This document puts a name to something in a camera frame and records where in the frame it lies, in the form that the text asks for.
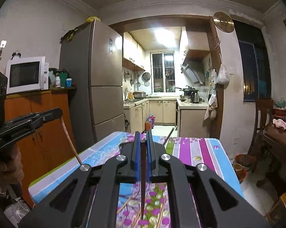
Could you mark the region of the person's left hand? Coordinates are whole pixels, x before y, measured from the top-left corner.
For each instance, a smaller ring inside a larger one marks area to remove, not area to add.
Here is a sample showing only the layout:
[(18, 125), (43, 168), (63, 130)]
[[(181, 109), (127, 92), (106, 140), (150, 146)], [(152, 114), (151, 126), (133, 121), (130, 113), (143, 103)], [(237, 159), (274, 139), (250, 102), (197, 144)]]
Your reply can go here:
[(0, 160), (0, 188), (7, 184), (18, 184), (24, 178), (21, 152), (13, 145), (7, 154), (7, 160)]

